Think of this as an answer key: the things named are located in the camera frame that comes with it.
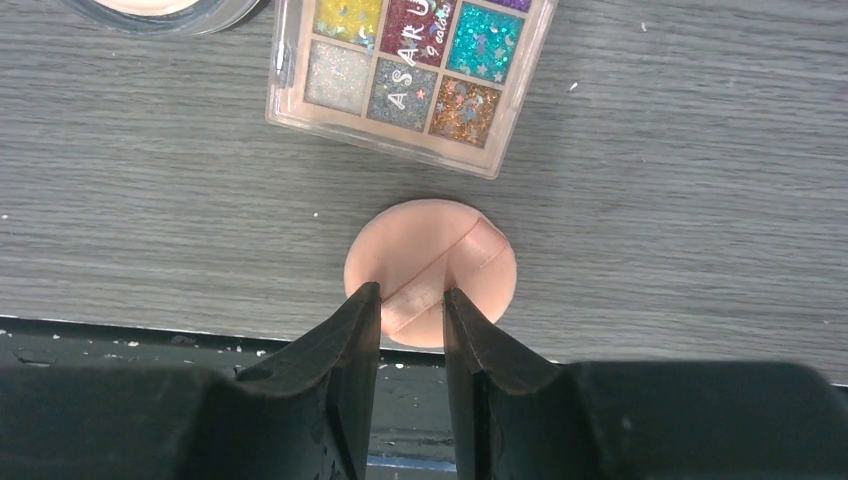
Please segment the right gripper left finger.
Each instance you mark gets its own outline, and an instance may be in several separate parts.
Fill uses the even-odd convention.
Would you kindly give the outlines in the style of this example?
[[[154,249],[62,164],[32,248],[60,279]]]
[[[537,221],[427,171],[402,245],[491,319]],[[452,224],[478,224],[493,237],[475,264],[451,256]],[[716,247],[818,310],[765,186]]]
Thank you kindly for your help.
[[[199,367],[1,372],[5,479],[358,479],[380,344],[380,287],[234,377]]]

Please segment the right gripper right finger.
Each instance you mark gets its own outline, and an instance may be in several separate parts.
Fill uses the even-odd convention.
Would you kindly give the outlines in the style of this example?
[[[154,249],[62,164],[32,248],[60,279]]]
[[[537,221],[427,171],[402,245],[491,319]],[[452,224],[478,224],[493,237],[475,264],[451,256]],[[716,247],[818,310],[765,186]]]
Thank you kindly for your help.
[[[843,479],[847,400],[774,361],[556,364],[444,295],[462,479]]]

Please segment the small pink powder puff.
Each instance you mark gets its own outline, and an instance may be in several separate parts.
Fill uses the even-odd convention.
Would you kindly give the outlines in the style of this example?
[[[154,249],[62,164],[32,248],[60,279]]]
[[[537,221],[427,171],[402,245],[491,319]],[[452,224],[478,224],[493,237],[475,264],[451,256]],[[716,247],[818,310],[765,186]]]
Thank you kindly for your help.
[[[343,269],[346,295],[379,284],[382,332],[419,349],[444,344],[445,291],[462,290],[495,323],[517,281],[506,235],[479,210],[443,199],[407,201],[375,216],[354,239]]]

